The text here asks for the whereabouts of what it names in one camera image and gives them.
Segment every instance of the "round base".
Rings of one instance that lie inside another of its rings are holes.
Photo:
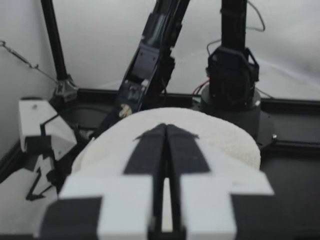
[[[201,94],[200,111],[235,124],[249,133],[258,147],[263,149],[274,141],[274,126],[271,116],[261,111],[261,97],[255,91],[251,105],[242,109],[218,109],[210,95],[209,86]]]

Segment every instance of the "red wire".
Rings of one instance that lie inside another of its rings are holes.
[[[201,83],[199,86],[197,86],[197,87],[195,88],[195,90],[193,90],[192,95],[195,95],[196,92],[197,92],[197,90],[198,90],[199,88],[202,88],[202,87],[203,87],[204,85],[206,85],[207,83],[209,83],[209,81],[210,81],[210,80],[207,80],[207,81]]]

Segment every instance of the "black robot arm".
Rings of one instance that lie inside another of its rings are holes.
[[[189,2],[156,1],[119,88],[112,112],[103,120],[93,137],[98,137],[122,118],[138,112],[142,103],[154,103],[168,85],[175,68],[171,51],[178,40]]]
[[[119,88],[112,113],[102,122],[94,137],[120,119],[138,112],[142,103],[152,107],[157,102],[175,68],[171,52],[178,40],[189,2],[156,1]],[[259,65],[245,46],[247,3],[248,0],[222,0],[221,46],[208,59],[210,84],[204,91],[201,111],[223,119],[224,116],[215,114],[215,110],[246,110],[252,105],[258,81]]]

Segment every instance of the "metal rod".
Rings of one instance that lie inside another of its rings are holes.
[[[52,0],[41,0],[41,4],[54,60],[56,78],[58,81],[63,81],[68,79],[69,76],[65,65],[54,5]]]
[[[247,0],[222,0],[222,46],[243,52],[246,47]]]

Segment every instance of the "white wall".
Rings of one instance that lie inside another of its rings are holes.
[[[0,39],[55,76],[39,0],[0,0]],[[0,48],[0,158],[19,139],[18,100],[49,98],[54,83]]]
[[[155,0],[53,0],[68,71],[84,88],[116,89]],[[275,97],[320,99],[319,0],[251,0],[265,33],[248,31],[260,60],[259,86]],[[206,78],[206,45],[221,35],[221,0],[192,0],[174,49],[169,92],[190,93]],[[260,26],[248,7],[248,25]]]

